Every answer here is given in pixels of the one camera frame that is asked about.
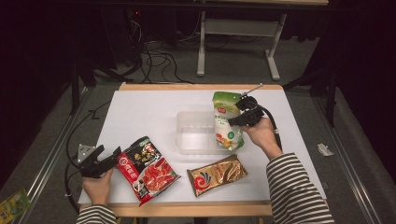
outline clear plastic container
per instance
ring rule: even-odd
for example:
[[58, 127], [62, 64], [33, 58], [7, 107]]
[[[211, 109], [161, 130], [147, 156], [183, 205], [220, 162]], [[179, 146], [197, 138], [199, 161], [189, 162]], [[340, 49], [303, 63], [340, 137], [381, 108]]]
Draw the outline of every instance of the clear plastic container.
[[177, 113], [177, 147], [181, 154], [230, 155], [233, 151], [219, 146], [215, 136], [213, 111]]

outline green snack bag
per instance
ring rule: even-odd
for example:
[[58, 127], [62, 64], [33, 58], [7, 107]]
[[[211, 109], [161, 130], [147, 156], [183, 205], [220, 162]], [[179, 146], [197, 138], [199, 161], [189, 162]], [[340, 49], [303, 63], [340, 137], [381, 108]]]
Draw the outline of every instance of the green snack bag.
[[14, 218], [20, 216], [30, 206], [24, 189], [18, 190], [16, 193], [0, 203], [0, 224], [6, 224]]
[[215, 135], [220, 146], [230, 150], [244, 145], [243, 131], [238, 126], [231, 126], [228, 119], [235, 118], [241, 114], [236, 103], [239, 101], [240, 93], [216, 91], [213, 95], [213, 106], [215, 108]]

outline gray carpet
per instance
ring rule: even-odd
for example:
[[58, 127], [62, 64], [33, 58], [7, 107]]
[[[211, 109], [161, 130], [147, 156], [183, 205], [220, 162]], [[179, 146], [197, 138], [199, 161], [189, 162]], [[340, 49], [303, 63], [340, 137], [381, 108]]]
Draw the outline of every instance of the gray carpet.
[[[235, 83], [235, 84], [286, 84], [299, 77], [317, 44], [317, 41], [299, 43], [295, 39], [282, 40], [276, 52], [276, 64], [281, 76], [279, 82], [271, 80], [269, 69], [263, 58], [263, 46], [268, 45], [268, 39], [251, 41], [251, 37], [233, 38], [223, 47], [222, 39], [208, 41], [211, 47], [206, 51], [206, 72], [204, 77], [196, 76], [196, 62], [198, 45], [196, 41], [183, 42], [177, 49], [158, 43], [149, 45], [150, 53], [155, 51], [172, 53], [177, 62], [177, 75], [193, 83]], [[153, 63], [160, 64], [161, 58], [154, 58]], [[146, 60], [144, 69], [148, 71]], [[163, 70], [163, 65], [153, 66], [149, 78], [151, 81], [177, 81], [174, 76], [175, 67], [170, 65]], [[144, 75], [138, 71], [129, 76], [142, 80]], [[80, 113], [74, 122], [78, 124], [88, 114], [88, 110], [110, 100], [112, 93], [120, 83], [107, 78], [97, 78], [98, 85], [82, 94], [87, 101], [81, 106]], [[308, 93], [309, 87], [296, 87], [287, 91], [291, 109], [299, 125], [311, 159], [317, 169], [320, 181], [325, 188], [328, 204], [337, 223], [392, 223], [396, 220], [396, 188], [394, 182], [382, 166], [380, 160], [371, 149], [359, 123], [348, 109], [347, 103], [340, 91], [337, 92], [337, 105], [334, 110], [335, 129], [329, 128], [323, 118], [321, 102], [323, 99], [312, 98]], [[77, 150], [78, 144], [95, 145], [101, 127], [106, 118], [108, 105], [99, 109], [96, 117], [88, 118], [72, 135], [69, 148]], [[25, 157], [15, 169], [14, 173], [0, 191], [0, 199], [20, 188], [29, 189], [35, 183], [43, 164], [49, 155], [52, 155], [54, 146], [61, 145], [62, 151], [59, 160], [53, 161], [49, 178], [42, 181], [42, 191], [38, 192], [35, 206], [30, 210], [30, 216], [19, 219], [21, 223], [74, 223], [77, 214], [69, 201], [64, 197], [64, 168], [67, 163], [65, 144], [57, 142], [64, 125], [71, 118], [71, 90], [64, 93], [57, 105], [52, 109], [42, 124], [42, 129], [31, 145]], [[332, 157], [323, 157], [317, 150], [317, 144], [323, 143], [335, 152]], [[356, 176], [346, 175], [343, 160], [344, 151], [350, 159]], [[370, 203], [374, 211], [362, 209], [364, 202], [359, 199], [361, 189], [353, 190], [351, 186], [359, 180], [364, 186], [363, 191], [369, 194]], [[71, 179], [70, 188], [74, 198], [78, 198], [80, 191], [80, 177], [75, 175]]]

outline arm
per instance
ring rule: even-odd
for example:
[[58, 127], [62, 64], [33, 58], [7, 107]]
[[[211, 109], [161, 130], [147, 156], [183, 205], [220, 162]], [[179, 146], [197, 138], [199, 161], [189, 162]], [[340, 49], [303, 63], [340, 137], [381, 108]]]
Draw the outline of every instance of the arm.
[[113, 211], [107, 208], [110, 194], [111, 169], [99, 179], [82, 177], [82, 187], [91, 199], [92, 205], [81, 210], [77, 224], [82, 223], [116, 223]]
[[270, 160], [267, 176], [275, 222], [333, 223], [329, 208], [301, 162], [277, 146], [271, 121], [262, 119], [254, 127], [241, 128]]

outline food package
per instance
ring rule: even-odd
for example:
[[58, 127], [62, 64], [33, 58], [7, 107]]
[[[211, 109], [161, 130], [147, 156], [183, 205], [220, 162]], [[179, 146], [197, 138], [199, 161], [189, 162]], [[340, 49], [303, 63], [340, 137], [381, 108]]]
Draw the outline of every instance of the food package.
[[226, 184], [233, 183], [246, 176], [248, 172], [238, 160], [236, 154], [228, 156], [207, 166], [187, 170], [192, 190], [196, 197]]
[[139, 206], [180, 178], [147, 136], [121, 152], [117, 166], [131, 184]]
[[237, 149], [245, 143], [241, 128], [232, 127], [228, 122], [228, 119], [233, 119], [241, 113], [235, 105], [239, 101], [239, 96], [239, 93], [216, 91], [212, 99], [215, 108], [216, 141], [220, 146], [230, 150]]
[[23, 214], [30, 207], [25, 189], [19, 189], [0, 203], [0, 224], [6, 224]]

